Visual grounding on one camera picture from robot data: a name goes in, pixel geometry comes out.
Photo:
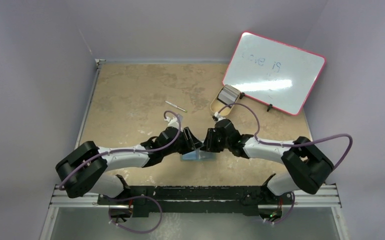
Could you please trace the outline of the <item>stack of cards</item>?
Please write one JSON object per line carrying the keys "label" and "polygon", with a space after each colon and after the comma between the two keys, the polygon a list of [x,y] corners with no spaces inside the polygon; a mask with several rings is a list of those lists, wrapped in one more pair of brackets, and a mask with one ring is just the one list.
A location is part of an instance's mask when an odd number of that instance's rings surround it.
{"label": "stack of cards", "polygon": [[240,94],[241,92],[238,89],[232,87],[231,85],[225,85],[219,92],[217,99],[225,105],[229,105],[235,103]]}

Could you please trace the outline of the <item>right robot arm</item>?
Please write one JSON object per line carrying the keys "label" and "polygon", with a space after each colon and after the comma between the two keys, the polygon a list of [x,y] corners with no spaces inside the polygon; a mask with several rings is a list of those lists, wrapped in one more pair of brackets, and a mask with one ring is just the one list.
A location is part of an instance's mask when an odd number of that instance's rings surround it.
{"label": "right robot arm", "polygon": [[229,119],[219,120],[207,130],[201,150],[229,150],[236,157],[283,164],[286,172],[271,175],[262,185],[261,197],[269,204],[296,190],[316,194],[334,170],[331,160],[304,136],[286,143],[268,140],[263,144],[252,134],[241,134]]}

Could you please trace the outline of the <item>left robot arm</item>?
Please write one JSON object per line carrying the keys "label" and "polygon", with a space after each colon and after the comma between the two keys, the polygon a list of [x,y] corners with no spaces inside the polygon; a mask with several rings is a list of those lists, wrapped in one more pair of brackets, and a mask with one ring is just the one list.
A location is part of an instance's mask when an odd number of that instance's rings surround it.
{"label": "left robot arm", "polygon": [[204,146],[188,127],[178,129],[168,126],[158,136],[132,147],[106,148],[86,141],[56,166],[61,180],[60,190],[69,198],[82,197],[88,192],[109,196],[116,204],[125,204],[130,191],[120,177],[105,178],[105,172],[123,168],[147,168],[157,165],[171,154],[188,154]]}

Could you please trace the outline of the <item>pink framed whiteboard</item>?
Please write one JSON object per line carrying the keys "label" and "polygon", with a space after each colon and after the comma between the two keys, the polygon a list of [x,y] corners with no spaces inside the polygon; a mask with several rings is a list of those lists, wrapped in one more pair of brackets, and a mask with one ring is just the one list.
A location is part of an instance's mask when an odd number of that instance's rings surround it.
{"label": "pink framed whiteboard", "polygon": [[296,116],[326,65],[324,56],[243,32],[223,77],[247,97]]}

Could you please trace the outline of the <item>beige oval tray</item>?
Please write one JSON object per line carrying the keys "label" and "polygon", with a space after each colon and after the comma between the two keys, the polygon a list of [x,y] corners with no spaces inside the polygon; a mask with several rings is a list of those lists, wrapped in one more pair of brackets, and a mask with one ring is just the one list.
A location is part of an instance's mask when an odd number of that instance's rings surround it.
{"label": "beige oval tray", "polygon": [[223,107],[236,103],[242,98],[242,92],[231,85],[224,85],[217,96],[211,102],[209,109],[214,114],[219,112]]}

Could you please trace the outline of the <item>green card holder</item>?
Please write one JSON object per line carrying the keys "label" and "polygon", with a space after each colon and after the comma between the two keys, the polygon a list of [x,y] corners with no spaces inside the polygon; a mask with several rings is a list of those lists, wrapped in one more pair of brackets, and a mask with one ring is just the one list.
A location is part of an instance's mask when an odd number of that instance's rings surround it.
{"label": "green card holder", "polygon": [[183,162],[209,162],[215,161],[216,159],[216,153],[207,152],[199,149],[183,154],[180,157],[180,160]]}

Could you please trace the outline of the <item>black whiteboard stand foot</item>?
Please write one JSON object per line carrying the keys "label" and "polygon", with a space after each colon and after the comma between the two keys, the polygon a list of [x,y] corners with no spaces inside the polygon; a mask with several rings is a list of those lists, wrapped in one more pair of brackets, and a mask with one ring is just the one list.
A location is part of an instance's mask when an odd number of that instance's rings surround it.
{"label": "black whiteboard stand foot", "polygon": [[239,99],[243,99],[243,97],[245,96],[245,93],[244,92],[241,92],[240,95],[239,95]]}

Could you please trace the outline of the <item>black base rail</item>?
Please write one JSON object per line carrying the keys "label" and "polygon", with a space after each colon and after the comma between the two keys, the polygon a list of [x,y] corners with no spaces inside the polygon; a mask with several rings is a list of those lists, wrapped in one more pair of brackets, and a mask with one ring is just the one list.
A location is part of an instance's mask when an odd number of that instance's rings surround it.
{"label": "black base rail", "polygon": [[280,196],[263,190],[262,185],[238,186],[126,186],[110,197],[99,194],[97,203],[116,207],[125,205],[134,218],[150,213],[242,214],[262,218],[279,218],[282,204],[293,202],[292,192]]}

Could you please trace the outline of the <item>green tipped marker pen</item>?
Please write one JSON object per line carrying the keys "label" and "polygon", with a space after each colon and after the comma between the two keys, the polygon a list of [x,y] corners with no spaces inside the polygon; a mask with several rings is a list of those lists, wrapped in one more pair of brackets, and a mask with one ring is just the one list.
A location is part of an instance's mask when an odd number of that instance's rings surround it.
{"label": "green tipped marker pen", "polygon": [[184,109],[184,108],[182,108],[182,107],[179,107],[178,105],[176,105],[176,104],[174,104],[174,103],[171,103],[171,102],[169,102],[169,101],[167,101],[167,100],[165,100],[164,102],[165,102],[166,104],[172,106],[173,108],[176,108],[176,109],[178,109],[178,110],[180,110],[180,111],[182,111],[182,112],[184,112],[184,113],[187,113],[187,112],[188,112],[186,109]]}

